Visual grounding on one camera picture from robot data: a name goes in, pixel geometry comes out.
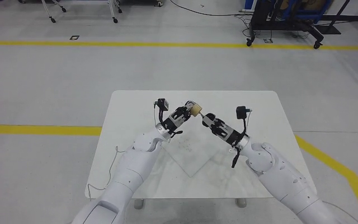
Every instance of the floor marking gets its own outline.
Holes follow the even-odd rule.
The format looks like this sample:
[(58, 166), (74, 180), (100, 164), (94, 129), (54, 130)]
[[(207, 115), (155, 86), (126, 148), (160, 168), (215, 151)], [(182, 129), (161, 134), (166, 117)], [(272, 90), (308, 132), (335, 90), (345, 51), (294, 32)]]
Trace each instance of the floor marking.
[[(0, 125), (0, 134), (40, 134), (63, 136), (99, 136), (102, 127), (85, 126), (45, 126), (45, 125)], [(336, 170), (344, 176), (358, 199), (358, 176), (349, 168), (331, 158), (318, 148), (296, 136), (299, 147), (311, 154), (317, 160)]]
[(333, 170), (336, 170), (339, 174), (344, 176), (349, 185), (351, 186), (354, 194), (356, 195), (356, 198), (358, 199), (358, 176), (349, 168), (344, 166), (343, 164), (339, 163), (338, 161), (331, 158), (329, 155), (325, 154), (318, 148), (312, 146), (310, 143), (306, 142), (299, 136), (296, 136), (297, 143), (299, 147), (309, 154), (311, 154), (313, 157), (315, 157), (317, 160), (320, 160)]
[[(246, 49), (286, 49), (286, 50), (314, 50), (311, 45), (294, 44), (246, 44), (236, 43), (164, 43), (164, 42), (97, 42), (97, 41), (0, 41), (0, 45), (13, 46), (106, 46), (106, 47), (161, 47), (161, 48), (246, 48)], [(326, 46), (319, 50), (358, 50), (354, 46)]]
[(99, 136), (102, 127), (0, 125), (0, 134), (53, 134), (61, 136)]

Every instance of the small object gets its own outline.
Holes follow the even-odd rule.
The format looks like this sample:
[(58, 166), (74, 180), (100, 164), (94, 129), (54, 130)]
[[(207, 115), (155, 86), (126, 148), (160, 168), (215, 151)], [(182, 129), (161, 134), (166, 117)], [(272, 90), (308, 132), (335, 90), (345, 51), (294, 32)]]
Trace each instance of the small object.
[(321, 44), (318, 40), (316, 40), (316, 41), (314, 42), (313, 48), (314, 48), (314, 49), (318, 49), (321, 45), (323, 45), (323, 44)]
[(246, 108), (245, 106), (238, 106), (236, 108), (236, 118), (237, 119), (246, 119), (246, 117), (247, 117), (246, 113), (249, 113), (251, 111), (252, 111), (251, 109)]
[(140, 210), (144, 207), (144, 199), (136, 199), (134, 200), (134, 208)]
[(273, 44), (273, 43), (274, 43), (271, 38), (270, 38), (270, 39), (264, 38), (263, 40), (264, 40), (264, 42), (265, 42), (266, 44)]
[(201, 106), (199, 106), (198, 104), (195, 104), (191, 109), (190, 109), (190, 113), (193, 116), (197, 116), (200, 112), (201, 112)]
[(78, 40), (78, 38), (79, 38), (79, 35), (73, 35), (70, 37), (69, 40)]
[(247, 45), (247, 46), (251, 46), (252, 41), (251, 41), (249, 38), (247, 38), (246, 40), (247, 40), (246, 45)]
[(246, 198), (235, 198), (235, 204), (239, 207), (239, 208), (244, 208), (246, 207)]
[(164, 98), (158, 99), (158, 101), (155, 104), (163, 111), (168, 111), (169, 109), (169, 103)]

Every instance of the yellow stripe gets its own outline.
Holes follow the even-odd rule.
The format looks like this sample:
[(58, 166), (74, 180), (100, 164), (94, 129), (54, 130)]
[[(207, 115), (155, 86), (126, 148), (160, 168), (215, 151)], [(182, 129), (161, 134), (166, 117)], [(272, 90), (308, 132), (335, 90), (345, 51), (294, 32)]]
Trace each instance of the yellow stripe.
[[(99, 136), (102, 127), (84, 126), (44, 126), (44, 125), (0, 125), (0, 134), (52, 134), (64, 136)], [(358, 176), (349, 168), (329, 157), (299, 136), (296, 140), (301, 149), (310, 153), (330, 168), (344, 176), (358, 199)]]
[(356, 195), (356, 198), (358, 199), (358, 176), (352, 170), (350, 170), (343, 164), (340, 164), (339, 162), (331, 158), (329, 155), (312, 146), (310, 143), (306, 142), (299, 136), (296, 136), (296, 140), (301, 149), (310, 153), (317, 160), (322, 161), (324, 164), (344, 176), (347, 179), (349, 185), (351, 186), (354, 194)]
[[(160, 43), (160, 42), (81, 42), (81, 41), (0, 41), (0, 45), (13, 46), (107, 46), (107, 47), (162, 47), (162, 48), (254, 48), (313, 50), (311, 45), (246, 44), (235, 43)], [(321, 46), (321, 50), (358, 50), (358, 46)]]
[(54, 134), (62, 136), (99, 136), (102, 127), (0, 125), (0, 134)]

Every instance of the table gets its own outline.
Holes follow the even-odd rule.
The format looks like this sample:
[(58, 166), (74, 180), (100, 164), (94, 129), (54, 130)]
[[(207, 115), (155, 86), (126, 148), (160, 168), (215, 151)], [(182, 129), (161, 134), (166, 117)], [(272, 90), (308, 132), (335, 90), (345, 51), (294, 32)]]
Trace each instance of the table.
[[(135, 137), (154, 127), (153, 103), (166, 98), (169, 111), (165, 119), (187, 100), (202, 107), (202, 113), (214, 113), (237, 131), (242, 121), (236, 119), (237, 106), (253, 110), (247, 133), (253, 140), (271, 143), (307, 179), (316, 191), (311, 175), (295, 140), (280, 100), (272, 91), (115, 91), (110, 100), (101, 136), (93, 159), (88, 184), (103, 188), (109, 179), (109, 168), (116, 154), (115, 147), (124, 151)], [(255, 174), (239, 158), (231, 168), (235, 152), (230, 146), (192, 117), (179, 130), (183, 134), (163, 144), (157, 162), (134, 199), (149, 198), (269, 198), (272, 195)], [(115, 170), (118, 154), (113, 165)], [(91, 188), (91, 197), (103, 191)]]

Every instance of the table leg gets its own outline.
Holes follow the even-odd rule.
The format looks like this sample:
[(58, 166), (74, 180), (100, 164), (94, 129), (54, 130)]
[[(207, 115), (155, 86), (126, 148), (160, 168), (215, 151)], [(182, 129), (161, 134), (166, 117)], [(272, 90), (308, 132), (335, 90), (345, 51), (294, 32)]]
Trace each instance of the table leg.
[(134, 208), (135, 209), (140, 210), (143, 208), (143, 206), (144, 206), (144, 199), (135, 199), (134, 200)]
[(239, 208), (244, 208), (246, 207), (246, 198), (235, 198), (235, 204), (239, 207)]

